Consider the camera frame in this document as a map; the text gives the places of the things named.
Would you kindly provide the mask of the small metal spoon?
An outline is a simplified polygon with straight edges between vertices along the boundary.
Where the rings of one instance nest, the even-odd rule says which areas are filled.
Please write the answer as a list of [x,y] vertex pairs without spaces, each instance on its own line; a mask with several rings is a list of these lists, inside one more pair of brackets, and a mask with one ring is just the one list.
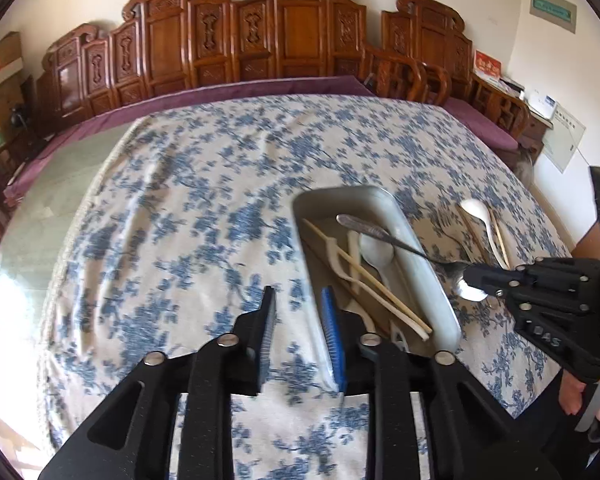
[[350,214],[337,214],[336,221],[340,224],[340,226],[344,226],[345,228],[351,229],[360,234],[364,234],[373,238],[374,240],[387,243],[395,248],[403,249],[406,252],[410,252],[415,256],[419,256],[420,258],[429,261],[430,263],[434,263],[453,282],[455,286],[454,290],[457,296],[472,302],[486,300],[488,294],[481,289],[470,286],[464,278],[464,271],[469,266],[468,262],[462,260],[443,261],[431,258],[420,250],[407,245],[406,243],[402,242],[402,240],[398,240],[396,237],[390,235],[380,226],[376,226],[376,224],[367,222],[355,216],[351,216]]

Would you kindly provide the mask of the metal fork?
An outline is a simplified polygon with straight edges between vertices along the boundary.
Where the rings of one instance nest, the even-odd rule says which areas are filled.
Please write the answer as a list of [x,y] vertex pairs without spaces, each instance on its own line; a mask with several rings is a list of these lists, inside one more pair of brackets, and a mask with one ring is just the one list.
[[441,233],[447,237],[449,240],[452,240],[458,246],[458,250],[460,251],[460,256],[462,258],[468,258],[468,251],[463,244],[463,242],[452,232],[452,220],[444,210],[435,209],[434,210],[434,221],[437,223]]

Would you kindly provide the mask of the cream chopstick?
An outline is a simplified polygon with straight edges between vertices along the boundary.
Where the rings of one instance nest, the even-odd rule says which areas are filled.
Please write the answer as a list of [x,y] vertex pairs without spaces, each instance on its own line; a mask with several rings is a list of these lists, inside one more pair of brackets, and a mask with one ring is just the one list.
[[[386,289],[384,284],[381,283],[377,278],[370,274],[364,269],[359,263],[357,263],[347,252],[341,249],[337,241],[327,236],[321,229],[319,229],[311,221],[303,219],[302,222],[314,232],[326,246],[327,259],[332,270],[343,280],[348,281],[352,284],[358,284],[360,289],[364,289],[370,296],[373,296],[376,301],[382,304],[389,312],[391,312],[397,318],[411,327],[412,330],[422,340],[428,340],[432,334],[432,328],[429,327],[412,309],[407,307],[393,292]],[[362,281],[360,278],[345,274],[340,266],[340,260],[343,259],[352,269],[358,274],[366,278],[368,283]]]

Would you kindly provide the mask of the large metal spoon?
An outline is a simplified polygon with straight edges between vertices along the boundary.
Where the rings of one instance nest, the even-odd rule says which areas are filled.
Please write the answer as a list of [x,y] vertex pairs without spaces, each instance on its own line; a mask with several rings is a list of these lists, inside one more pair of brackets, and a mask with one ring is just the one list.
[[402,271],[396,263],[394,248],[376,238],[360,235],[360,253],[364,261],[374,268],[382,284],[393,292],[404,304],[411,299],[407,292]]

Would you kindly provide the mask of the brown wooden chopstick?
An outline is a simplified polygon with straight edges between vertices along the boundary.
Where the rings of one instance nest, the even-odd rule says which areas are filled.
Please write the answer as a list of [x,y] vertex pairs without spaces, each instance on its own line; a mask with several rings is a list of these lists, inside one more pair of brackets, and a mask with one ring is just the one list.
[[458,214],[460,215],[460,218],[462,219],[465,228],[469,232],[469,235],[470,235],[472,241],[477,246],[478,252],[480,252],[480,255],[482,257],[482,261],[484,263],[489,263],[490,262],[489,254],[486,252],[486,248],[482,244],[481,238],[478,237],[478,232],[476,231],[474,225],[472,224],[471,220],[469,219],[467,212],[464,211],[464,209],[460,205],[456,205],[456,210],[457,210]]

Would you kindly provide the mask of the white plastic spork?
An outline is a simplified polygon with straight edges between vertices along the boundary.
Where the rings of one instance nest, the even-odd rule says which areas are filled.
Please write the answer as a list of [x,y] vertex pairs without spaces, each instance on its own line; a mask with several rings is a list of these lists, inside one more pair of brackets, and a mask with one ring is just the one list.
[[325,238],[325,252],[330,270],[346,284],[352,299],[344,310],[358,314],[370,332],[381,332],[408,348],[406,331],[416,336],[427,336],[411,317],[412,311],[362,263],[361,235],[348,232],[348,245],[352,254],[342,249],[335,237]]

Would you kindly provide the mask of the grey metal utensil tray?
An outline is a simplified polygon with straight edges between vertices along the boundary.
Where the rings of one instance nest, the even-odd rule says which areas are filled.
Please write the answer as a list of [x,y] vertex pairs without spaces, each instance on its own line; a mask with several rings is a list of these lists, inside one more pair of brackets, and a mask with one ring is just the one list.
[[[338,306],[343,309],[352,299],[350,292],[346,284],[330,270],[325,243],[302,222],[303,219],[311,221],[327,236],[335,237],[339,246],[350,254],[353,250],[348,245],[348,232],[353,230],[340,226],[336,221],[337,214],[350,214],[376,224],[402,242],[422,250],[398,202],[382,188],[342,186],[302,192],[292,202],[292,213],[314,298],[320,298],[321,290],[330,286],[334,289]],[[411,297],[407,307],[432,328],[428,340],[422,340],[405,330],[408,348],[401,347],[421,356],[432,356],[439,350],[455,352],[460,348],[462,331],[437,269],[429,261],[403,249],[394,248],[394,252]],[[377,271],[363,258],[362,263],[379,278]]]

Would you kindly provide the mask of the wooden side table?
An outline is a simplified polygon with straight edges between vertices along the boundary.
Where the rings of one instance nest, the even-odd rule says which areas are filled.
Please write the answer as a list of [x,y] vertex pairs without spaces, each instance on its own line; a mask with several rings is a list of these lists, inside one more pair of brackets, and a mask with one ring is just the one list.
[[535,112],[530,113],[527,127],[518,138],[519,146],[535,164],[544,148],[544,136],[553,129],[553,123]]

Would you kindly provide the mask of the white router box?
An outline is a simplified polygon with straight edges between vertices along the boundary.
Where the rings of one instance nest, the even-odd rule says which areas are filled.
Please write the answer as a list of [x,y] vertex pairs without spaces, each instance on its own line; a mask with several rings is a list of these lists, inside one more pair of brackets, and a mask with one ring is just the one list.
[[553,98],[548,94],[540,93],[538,90],[527,92],[526,102],[532,113],[546,120],[553,118],[557,107],[557,103]]

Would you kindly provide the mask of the red card on table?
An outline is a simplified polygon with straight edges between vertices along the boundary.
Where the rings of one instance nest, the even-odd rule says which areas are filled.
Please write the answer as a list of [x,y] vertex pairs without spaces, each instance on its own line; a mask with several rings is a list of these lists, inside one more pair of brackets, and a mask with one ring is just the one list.
[[502,76],[502,63],[497,58],[475,50],[474,70],[481,77],[499,80]]

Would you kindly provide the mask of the carved wooden sofa bench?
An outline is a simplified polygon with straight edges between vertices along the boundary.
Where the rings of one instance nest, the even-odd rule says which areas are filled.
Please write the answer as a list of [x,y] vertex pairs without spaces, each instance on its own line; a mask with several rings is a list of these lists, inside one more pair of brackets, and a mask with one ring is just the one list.
[[352,0],[130,0],[111,32],[83,24],[46,51],[38,116],[52,131],[156,96],[232,82],[351,75],[418,101],[422,64],[366,41]]

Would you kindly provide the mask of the purple sofa cushion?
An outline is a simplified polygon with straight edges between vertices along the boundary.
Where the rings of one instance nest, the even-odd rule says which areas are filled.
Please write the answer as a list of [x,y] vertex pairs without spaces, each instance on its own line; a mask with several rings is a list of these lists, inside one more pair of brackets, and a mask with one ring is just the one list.
[[367,89],[362,82],[351,75],[243,81],[157,96],[147,101],[117,108],[61,130],[57,136],[53,137],[42,153],[36,156],[32,162],[29,162],[19,176],[15,178],[15,181],[6,188],[4,191],[5,197],[11,205],[18,204],[60,148],[105,130],[134,122],[138,118],[186,106],[257,98],[258,96],[292,96],[293,94],[374,96],[370,89]]

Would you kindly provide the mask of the white wall panel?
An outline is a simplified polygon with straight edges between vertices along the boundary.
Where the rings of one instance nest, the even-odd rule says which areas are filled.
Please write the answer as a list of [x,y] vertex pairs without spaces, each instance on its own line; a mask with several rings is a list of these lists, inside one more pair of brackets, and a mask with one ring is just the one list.
[[543,138],[543,154],[563,174],[578,150],[585,125],[571,115],[562,104],[556,105],[550,122],[552,128],[545,131]]

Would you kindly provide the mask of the grey wall electrical box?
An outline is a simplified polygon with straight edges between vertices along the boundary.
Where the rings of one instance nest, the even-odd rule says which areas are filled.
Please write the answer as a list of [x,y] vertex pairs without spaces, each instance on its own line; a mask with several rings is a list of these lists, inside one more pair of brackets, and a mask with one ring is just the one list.
[[529,13],[574,34],[577,10],[577,6],[567,0],[530,0]]

